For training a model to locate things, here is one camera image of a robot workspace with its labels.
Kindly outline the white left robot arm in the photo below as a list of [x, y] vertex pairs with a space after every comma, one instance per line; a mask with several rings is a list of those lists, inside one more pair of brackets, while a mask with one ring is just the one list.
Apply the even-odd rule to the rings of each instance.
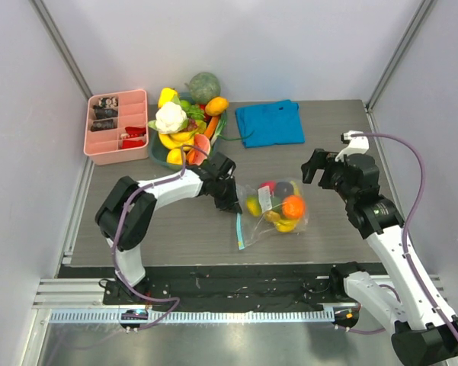
[[117, 181], [94, 221], [109, 243], [115, 274], [123, 282], [120, 294], [127, 302], [138, 304], [146, 298], [140, 243], [155, 211], [184, 199], [211, 196], [217, 209], [240, 214], [235, 168], [235, 162], [218, 152], [200, 165], [163, 178], [135, 181], [125, 176]]

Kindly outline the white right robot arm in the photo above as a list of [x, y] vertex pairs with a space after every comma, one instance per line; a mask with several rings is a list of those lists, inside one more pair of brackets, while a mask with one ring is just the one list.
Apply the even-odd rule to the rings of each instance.
[[319, 187], [341, 197], [348, 221], [378, 255], [396, 291], [391, 295], [359, 264], [349, 262], [331, 270], [330, 295], [363, 305], [389, 333], [403, 365], [432, 365], [457, 357], [458, 316], [406, 242], [405, 221], [396, 206], [381, 195], [374, 158], [315, 149], [301, 170], [305, 184], [323, 171]]

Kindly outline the dark purple mangosteen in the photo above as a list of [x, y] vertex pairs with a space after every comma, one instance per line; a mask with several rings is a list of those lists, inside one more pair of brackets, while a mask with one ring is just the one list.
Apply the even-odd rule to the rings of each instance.
[[294, 186], [289, 181], [279, 181], [274, 188], [274, 196], [284, 199], [294, 194]]

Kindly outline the orange fruit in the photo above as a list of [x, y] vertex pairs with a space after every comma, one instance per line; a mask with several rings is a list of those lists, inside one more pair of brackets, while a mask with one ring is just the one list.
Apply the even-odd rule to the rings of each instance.
[[301, 196], [290, 195], [283, 200], [282, 213], [290, 220], [298, 220], [306, 213], [306, 202]]

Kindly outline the green orange mango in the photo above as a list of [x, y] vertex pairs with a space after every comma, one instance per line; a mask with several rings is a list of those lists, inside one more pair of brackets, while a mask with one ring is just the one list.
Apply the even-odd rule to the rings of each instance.
[[283, 200], [280, 197], [273, 196], [271, 197], [271, 209], [274, 212], [282, 212], [282, 203]]

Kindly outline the clear zip top bag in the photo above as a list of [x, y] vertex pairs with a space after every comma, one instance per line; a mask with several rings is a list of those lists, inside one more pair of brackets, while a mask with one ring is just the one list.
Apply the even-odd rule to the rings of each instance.
[[242, 212], [236, 217], [238, 249], [269, 236], [299, 234], [308, 225], [303, 184], [293, 178], [268, 180], [257, 187], [237, 185]]

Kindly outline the red apple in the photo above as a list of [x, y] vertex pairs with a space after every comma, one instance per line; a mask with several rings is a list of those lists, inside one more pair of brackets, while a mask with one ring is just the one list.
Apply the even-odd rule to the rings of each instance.
[[259, 185], [259, 188], [264, 188], [264, 187], [267, 187], [269, 189], [269, 192], [271, 194], [274, 193], [274, 189], [276, 188], [276, 181], [266, 181], [266, 182], [263, 182]]

